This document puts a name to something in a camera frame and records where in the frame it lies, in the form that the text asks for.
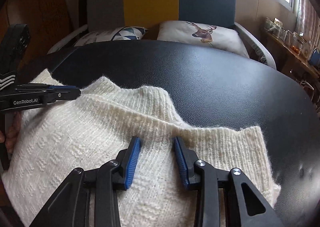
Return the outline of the person left hand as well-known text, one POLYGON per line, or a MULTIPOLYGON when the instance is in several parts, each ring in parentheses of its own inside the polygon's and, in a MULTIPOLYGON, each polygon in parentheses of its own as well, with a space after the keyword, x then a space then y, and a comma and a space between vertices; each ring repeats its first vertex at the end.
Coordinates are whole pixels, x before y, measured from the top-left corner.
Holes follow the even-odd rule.
POLYGON ((15 112, 9 131, 4 135, 1 133, 0 142, 5 143, 8 153, 12 154, 21 130, 21 113, 15 112))

